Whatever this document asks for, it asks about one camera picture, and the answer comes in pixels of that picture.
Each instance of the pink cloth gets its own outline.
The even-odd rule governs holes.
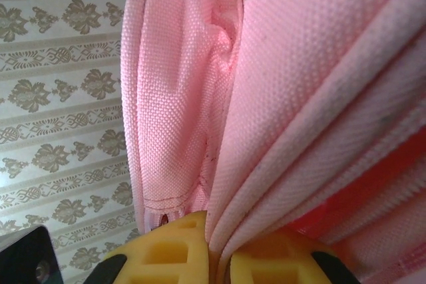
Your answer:
[[[425,8],[127,0],[122,102],[141,231],[208,208],[220,282],[235,249],[321,205],[419,131]]]
[[[368,279],[425,241],[425,216],[426,191],[423,190],[368,228],[337,243],[335,249],[341,256],[350,256],[352,270],[359,279]]]
[[[426,265],[426,242],[422,243],[414,250],[409,251],[408,253],[401,256],[395,263],[391,264],[389,267],[380,269],[377,273],[363,281],[365,284],[391,284],[394,283],[395,279],[404,277],[422,270]]]

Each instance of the woven texture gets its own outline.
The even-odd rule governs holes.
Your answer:
[[[235,249],[295,220],[311,236],[347,238],[349,251],[351,237],[365,241],[353,250],[363,278],[419,246],[425,226],[411,219],[408,203],[421,201],[423,184],[354,229],[350,220],[337,227],[344,221],[326,200],[354,184],[368,188],[360,177],[426,124],[425,7],[426,0],[127,0],[123,112],[139,228],[208,208],[218,283]],[[425,147],[413,150],[416,160]],[[389,193],[387,184],[414,162],[406,164],[363,201]],[[343,204],[352,215],[355,205]],[[310,212],[329,223],[308,221]],[[408,221],[412,241],[395,240],[391,251],[375,244],[392,258],[373,263],[367,230],[391,225],[397,239],[398,223]]]
[[[403,202],[415,197],[426,188],[425,172],[426,157],[423,157],[397,179],[388,182],[383,190],[365,201],[366,203],[360,203],[361,201],[358,199],[352,201],[352,205],[358,206],[358,210],[331,228],[329,232],[320,237],[320,240],[324,243],[335,243],[360,231],[376,219],[393,211]]]
[[[423,243],[409,253],[406,253],[404,256],[400,257],[397,262],[390,265],[389,267],[380,269],[380,271],[366,279],[364,283],[394,283],[395,279],[404,277],[424,267],[426,267],[426,243]]]

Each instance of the wallpaper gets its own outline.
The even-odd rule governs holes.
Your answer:
[[[120,99],[125,0],[0,0],[0,235],[51,233],[66,283],[138,236]]]

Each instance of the wall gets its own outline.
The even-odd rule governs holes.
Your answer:
[[[51,232],[67,283],[137,236],[120,100],[125,0],[0,0],[0,235]]]

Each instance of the floral wallpaper pattern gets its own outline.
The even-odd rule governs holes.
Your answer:
[[[0,235],[45,224],[68,284],[139,236],[120,99],[125,0],[0,0]]]

